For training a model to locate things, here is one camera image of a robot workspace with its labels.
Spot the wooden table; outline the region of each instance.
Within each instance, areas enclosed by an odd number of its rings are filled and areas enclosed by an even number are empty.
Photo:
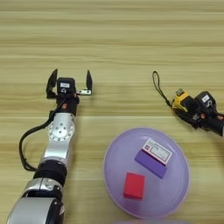
[[[167,133],[191,170],[185,203],[168,217],[191,223],[224,221],[224,148],[221,137],[194,130],[165,105],[152,84],[158,70],[169,99],[178,88],[212,93],[224,111],[224,2],[222,0],[2,0],[0,2],[0,221],[33,173],[23,170],[18,141],[46,120],[54,101],[46,82],[54,68],[94,95],[81,97],[73,168],[67,178],[65,223],[131,221],[109,198],[102,161],[109,143],[137,126]],[[46,132],[27,140],[37,165]]]

